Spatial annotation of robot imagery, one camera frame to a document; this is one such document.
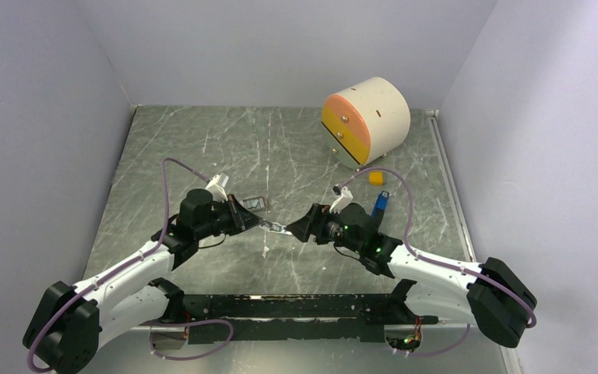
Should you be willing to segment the light blue white stapler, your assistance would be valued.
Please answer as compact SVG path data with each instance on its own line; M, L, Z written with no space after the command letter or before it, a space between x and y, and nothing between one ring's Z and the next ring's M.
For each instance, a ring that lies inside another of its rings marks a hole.
M286 225L280 224L277 222L263 221L259 225L259 227L265 231L270 232L270 233L275 233L275 234L280 234L280 235L292 235L292 233L287 230Z

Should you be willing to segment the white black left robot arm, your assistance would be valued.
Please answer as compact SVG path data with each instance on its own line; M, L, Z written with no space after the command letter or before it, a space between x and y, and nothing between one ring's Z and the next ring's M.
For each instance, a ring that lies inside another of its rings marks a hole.
M187 323L184 292L166 276L210 236L234 236L263 219L229 194L193 189L174 216L140 249L74 285L62 281L43 294L23 336L35 373L77 373L115 337L144 323Z

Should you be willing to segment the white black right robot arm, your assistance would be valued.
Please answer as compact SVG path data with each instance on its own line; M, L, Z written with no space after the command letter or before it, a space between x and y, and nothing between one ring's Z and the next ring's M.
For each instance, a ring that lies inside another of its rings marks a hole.
M351 203L339 213L314 204L287 230L299 241L332 243L354 252L370 272L412 286L389 302L391 317L400 323L415 315L468 323L488 339L507 348L519 346L524 332L535 326L534 294L503 261L466 262L420 251L379 231L364 208Z

